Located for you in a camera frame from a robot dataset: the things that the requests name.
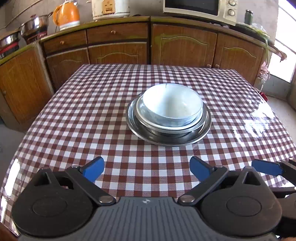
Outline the large steel plate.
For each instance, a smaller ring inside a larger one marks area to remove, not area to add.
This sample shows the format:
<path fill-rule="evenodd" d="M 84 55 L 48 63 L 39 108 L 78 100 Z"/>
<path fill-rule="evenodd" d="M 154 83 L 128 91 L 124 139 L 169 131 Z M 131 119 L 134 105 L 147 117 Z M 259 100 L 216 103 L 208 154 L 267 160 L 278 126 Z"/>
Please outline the large steel plate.
<path fill-rule="evenodd" d="M 153 145 L 178 147 L 178 146 L 186 146 L 186 145 L 194 144 L 202 140 L 204 137 L 206 137 L 207 133 L 210 130 L 211 126 L 208 126 L 208 128 L 202 128 L 200 131 L 189 132 L 189 133 L 186 133 L 185 135 L 177 135 L 177 136 L 162 135 L 162 134 L 155 135 L 144 126 L 137 125 L 133 121 L 133 118 L 130 120 L 130 117 L 132 116 L 130 113 L 131 102 L 129 103 L 125 113 L 127 126 L 132 131 L 132 133 L 135 134 L 137 137 Z"/>

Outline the steel bowl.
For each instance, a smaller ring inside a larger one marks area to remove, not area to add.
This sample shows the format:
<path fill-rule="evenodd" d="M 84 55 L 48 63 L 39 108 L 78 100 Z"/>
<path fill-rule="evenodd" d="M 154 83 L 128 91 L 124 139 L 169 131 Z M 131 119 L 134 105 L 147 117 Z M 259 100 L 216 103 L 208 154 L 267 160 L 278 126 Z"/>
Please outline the steel bowl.
<path fill-rule="evenodd" d="M 130 113 L 132 116 L 129 119 L 131 120 L 133 118 L 133 121 L 137 125 L 144 126 L 155 135 L 185 135 L 186 133 L 200 131 L 202 128 L 208 128 L 208 126 L 211 126 L 211 114 L 206 104 L 203 104 L 203 110 L 200 119 L 195 118 L 191 123 L 175 128 L 160 125 L 153 126 L 151 123 L 145 121 L 137 111 L 140 104 L 144 105 L 142 101 L 142 94 L 140 94 L 131 102 L 129 109 L 131 109 Z"/>

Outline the white shallow bowl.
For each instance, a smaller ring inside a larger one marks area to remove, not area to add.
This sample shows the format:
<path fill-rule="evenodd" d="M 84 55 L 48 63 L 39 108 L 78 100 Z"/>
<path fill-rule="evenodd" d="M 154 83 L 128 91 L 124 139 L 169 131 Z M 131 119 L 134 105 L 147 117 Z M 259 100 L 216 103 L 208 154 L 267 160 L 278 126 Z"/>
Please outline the white shallow bowl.
<path fill-rule="evenodd" d="M 203 110 L 203 102 L 202 102 L 202 108 L 199 111 L 199 113 L 196 116 L 189 118 L 189 120 L 185 120 L 182 118 L 170 118 L 170 117 L 161 116 L 159 114 L 156 114 L 150 111 L 145 104 L 144 105 L 140 104 L 137 111 L 145 121 L 147 121 L 148 123 L 151 123 L 153 126 L 160 125 L 160 126 L 175 128 L 175 127 L 185 126 L 191 123 L 195 118 L 200 119 L 202 115 L 202 110 Z"/>

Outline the blue white porcelain bowl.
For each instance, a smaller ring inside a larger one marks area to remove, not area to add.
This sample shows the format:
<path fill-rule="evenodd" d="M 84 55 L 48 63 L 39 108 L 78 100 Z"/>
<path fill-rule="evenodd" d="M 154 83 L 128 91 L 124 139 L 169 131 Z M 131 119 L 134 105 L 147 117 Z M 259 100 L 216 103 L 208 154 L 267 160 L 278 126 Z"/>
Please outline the blue white porcelain bowl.
<path fill-rule="evenodd" d="M 174 83 L 154 85 L 144 92 L 143 98 L 144 104 L 153 113 L 185 120 L 196 116 L 203 102 L 196 91 Z"/>

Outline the red bag on floor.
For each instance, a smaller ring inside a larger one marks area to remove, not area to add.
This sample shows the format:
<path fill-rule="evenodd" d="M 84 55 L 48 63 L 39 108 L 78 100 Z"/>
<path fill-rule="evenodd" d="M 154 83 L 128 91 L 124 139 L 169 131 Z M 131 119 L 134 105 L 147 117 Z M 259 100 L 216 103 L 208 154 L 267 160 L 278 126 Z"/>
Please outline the red bag on floor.
<path fill-rule="evenodd" d="M 262 99 L 264 99 L 266 102 L 268 102 L 268 97 L 266 96 L 266 94 L 264 92 L 259 91 L 258 93 L 262 97 Z"/>

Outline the red white checkered tablecloth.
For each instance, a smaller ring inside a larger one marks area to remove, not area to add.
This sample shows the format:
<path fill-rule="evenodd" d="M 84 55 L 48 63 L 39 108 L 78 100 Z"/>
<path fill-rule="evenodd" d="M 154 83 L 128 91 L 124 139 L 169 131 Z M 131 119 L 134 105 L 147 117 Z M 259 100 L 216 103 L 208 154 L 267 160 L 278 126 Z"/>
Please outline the red white checkered tablecloth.
<path fill-rule="evenodd" d="M 191 132 L 146 125 L 134 112 L 154 85 L 195 90 L 210 112 Z M 179 197 L 198 180 L 189 160 L 242 169 L 254 159 L 295 157 L 280 119 L 235 70 L 157 65 L 83 65 L 37 115 L 1 187 L 1 222 L 13 227 L 11 208 L 42 167 L 62 171 L 96 157 L 105 161 L 96 185 L 113 195 Z"/>

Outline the brown wooden kitchen cabinet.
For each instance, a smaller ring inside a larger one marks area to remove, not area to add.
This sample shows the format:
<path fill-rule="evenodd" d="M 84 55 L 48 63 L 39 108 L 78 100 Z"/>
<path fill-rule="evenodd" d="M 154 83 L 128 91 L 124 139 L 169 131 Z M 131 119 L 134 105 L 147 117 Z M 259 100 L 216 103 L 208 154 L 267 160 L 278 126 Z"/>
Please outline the brown wooden kitchen cabinet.
<path fill-rule="evenodd" d="M 153 64 L 234 69 L 254 84 L 275 47 L 220 25 L 132 16 L 43 37 L 1 60 L 1 119 L 25 132 L 53 94 L 84 64 Z"/>

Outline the green onion stalk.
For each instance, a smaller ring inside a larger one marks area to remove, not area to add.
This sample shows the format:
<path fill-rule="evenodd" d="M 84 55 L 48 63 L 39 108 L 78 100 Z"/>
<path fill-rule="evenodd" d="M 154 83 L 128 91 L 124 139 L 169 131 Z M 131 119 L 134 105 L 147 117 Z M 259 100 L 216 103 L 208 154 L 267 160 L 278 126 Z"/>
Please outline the green onion stalk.
<path fill-rule="evenodd" d="M 265 51 L 266 51 L 266 60 L 265 60 L 265 62 L 267 63 L 267 65 L 269 65 L 269 50 L 268 50 L 268 40 L 269 40 L 269 38 L 265 38 L 265 37 L 262 37 L 262 38 L 264 39 L 263 42 L 265 44 Z"/>

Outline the clear plastic bag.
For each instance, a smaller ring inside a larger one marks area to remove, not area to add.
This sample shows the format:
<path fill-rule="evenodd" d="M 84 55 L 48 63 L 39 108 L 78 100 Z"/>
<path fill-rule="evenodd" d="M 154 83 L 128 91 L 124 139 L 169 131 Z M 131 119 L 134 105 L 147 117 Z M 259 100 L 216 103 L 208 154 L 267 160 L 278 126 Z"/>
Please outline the clear plastic bag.
<path fill-rule="evenodd" d="M 265 38 L 269 38 L 270 35 L 267 33 L 267 31 L 264 29 L 262 25 L 258 25 L 257 23 L 252 23 L 251 25 L 252 30 L 257 32 L 259 35 Z"/>

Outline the green thermos bottle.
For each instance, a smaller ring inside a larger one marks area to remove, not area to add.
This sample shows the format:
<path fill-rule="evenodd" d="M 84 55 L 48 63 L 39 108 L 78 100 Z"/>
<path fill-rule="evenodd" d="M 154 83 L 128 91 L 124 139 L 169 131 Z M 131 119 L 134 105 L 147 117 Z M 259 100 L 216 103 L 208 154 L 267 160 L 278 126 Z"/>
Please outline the green thermos bottle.
<path fill-rule="evenodd" d="M 244 23 L 247 25 L 252 25 L 253 11 L 246 9 L 244 15 Z"/>

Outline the steel pot on cooker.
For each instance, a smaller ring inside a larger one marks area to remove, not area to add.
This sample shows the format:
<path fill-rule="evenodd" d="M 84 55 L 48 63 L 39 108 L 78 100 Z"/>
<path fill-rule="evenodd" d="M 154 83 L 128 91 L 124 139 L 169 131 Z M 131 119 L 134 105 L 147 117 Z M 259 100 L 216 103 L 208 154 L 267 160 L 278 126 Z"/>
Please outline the steel pot on cooker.
<path fill-rule="evenodd" d="M 47 35 L 51 15 L 53 12 L 41 16 L 32 15 L 29 21 L 20 25 L 21 35 L 27 45 Z"/>

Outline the orange electric kettle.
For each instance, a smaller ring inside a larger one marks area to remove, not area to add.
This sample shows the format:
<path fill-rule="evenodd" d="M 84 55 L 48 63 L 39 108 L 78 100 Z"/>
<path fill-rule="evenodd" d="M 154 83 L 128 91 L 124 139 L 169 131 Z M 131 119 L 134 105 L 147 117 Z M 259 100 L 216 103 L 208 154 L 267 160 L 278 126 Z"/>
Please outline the orange electric kettle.
<path fill-rule="evenodd" d="M 60 31 L 80 25 L 80 15 L 74 1 L 64 1 L 53 11 L 53 22 Z"/>

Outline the cream microwave oven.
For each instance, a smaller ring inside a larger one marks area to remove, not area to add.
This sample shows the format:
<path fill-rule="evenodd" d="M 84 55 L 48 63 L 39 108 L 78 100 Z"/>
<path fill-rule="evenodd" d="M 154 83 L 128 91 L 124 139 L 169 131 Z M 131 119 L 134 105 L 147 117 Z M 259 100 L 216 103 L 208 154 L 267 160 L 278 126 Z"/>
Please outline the cream microwave oven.
<path fill-rule="evenodd" d="M 184 16 L 194 16 L 221 22 L 227 25 L 236 25 L 238 1 L 205 0 L 205 1 L 163 1 L 163 12 Z"/>

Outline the white rice cooker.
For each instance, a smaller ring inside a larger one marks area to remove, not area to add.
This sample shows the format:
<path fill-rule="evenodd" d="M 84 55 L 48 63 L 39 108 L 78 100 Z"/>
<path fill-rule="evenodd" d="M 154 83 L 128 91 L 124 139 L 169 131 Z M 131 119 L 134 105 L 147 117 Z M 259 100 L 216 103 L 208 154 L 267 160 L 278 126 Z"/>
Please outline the white rice cooker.
<path fill-rule="evenodd" d="M 128 0 L 91 0 L 93 20 L 122 18 L 130 15 L 130 1 Z"/>

